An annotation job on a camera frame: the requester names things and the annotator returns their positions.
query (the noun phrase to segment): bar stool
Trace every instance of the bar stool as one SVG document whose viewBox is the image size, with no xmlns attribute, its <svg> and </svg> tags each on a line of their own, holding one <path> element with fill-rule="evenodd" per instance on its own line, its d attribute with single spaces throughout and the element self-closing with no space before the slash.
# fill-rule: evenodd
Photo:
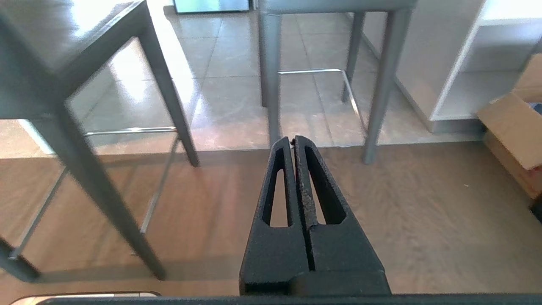
<svg viewBox="0 0 542 305">
<path fill-rule="evenodd" d="M 84 12 L 75 16 L 76 11 Z M 131 37 L 139 38 L 174 126 L 127 128 L 84 134 L 65 101 Z M 180 140 L 193 166 L 199 165 L 189 127 L 146 1 L 5 0 L 0 2 L 0 119 L 27 119 L 66 166 L 20 245 L 13 248 L 0 238 L 0 267 L 21 281 L 32 282 L 39 271 L 21 256 L 41 215 L 68 171 L 93 199 L 158 279 L 165 270 L 144 237 L 167 170 Z M 151 199 L 141 228 L 130 215 L 104 167 L 89 146 L 90 136 L 176 132 L 171 154 Z"/>
<path fill-rule="evenodd" d="M 378 135 L 388 106 L 388 97 L 395 79 L 410 15 L 416 2 L 417 0 L 259 0 L 260 82 L 262 106 L 267 107 L 268 113 L 270 143 L 273 144 L 280 138 L 279 74 L 340 72 L 345 81 L 343 102 L 350 101 L 352 105 L 358 107 L 350 83 L 362 38 L 364 15 L 367 11 L 382 11 L 388 13 L 388 19 L 363 158 L 364 163 L 372 163 L 375 159 Z M 323 12 L 354 12 L 346 70 L 330 68 L 279 71 L 281 15 Z"/>
</svg>

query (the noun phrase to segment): white shelf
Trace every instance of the white shelf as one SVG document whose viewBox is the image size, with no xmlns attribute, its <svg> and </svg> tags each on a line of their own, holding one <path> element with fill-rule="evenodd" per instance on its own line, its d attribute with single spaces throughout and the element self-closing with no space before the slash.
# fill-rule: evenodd
<svg viewBox="0 0 542 305">
<path fill-rule="evenodd" d="M 487 0 L 481 26 L 542 22 L 540 0 Z"/>
<path fill-rule="evenodd" d="M 514 87 L 520 72 L 461 72 L 433 120 L 474 119 L 476 112 Z"/>
</svg>

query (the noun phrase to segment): cardboard box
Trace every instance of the cardboard box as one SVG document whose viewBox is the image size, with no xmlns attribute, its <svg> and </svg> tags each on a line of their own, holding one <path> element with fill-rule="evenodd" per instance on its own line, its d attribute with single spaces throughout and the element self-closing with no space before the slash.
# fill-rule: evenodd
<svg viewBox="0 0 542 305">
<path fill-rule="evenodd" d="M 512 91 L 478 112 L 485 143 L 531 198 L 542 193 L 542 54 L 531 58 Z"/>
</svg>

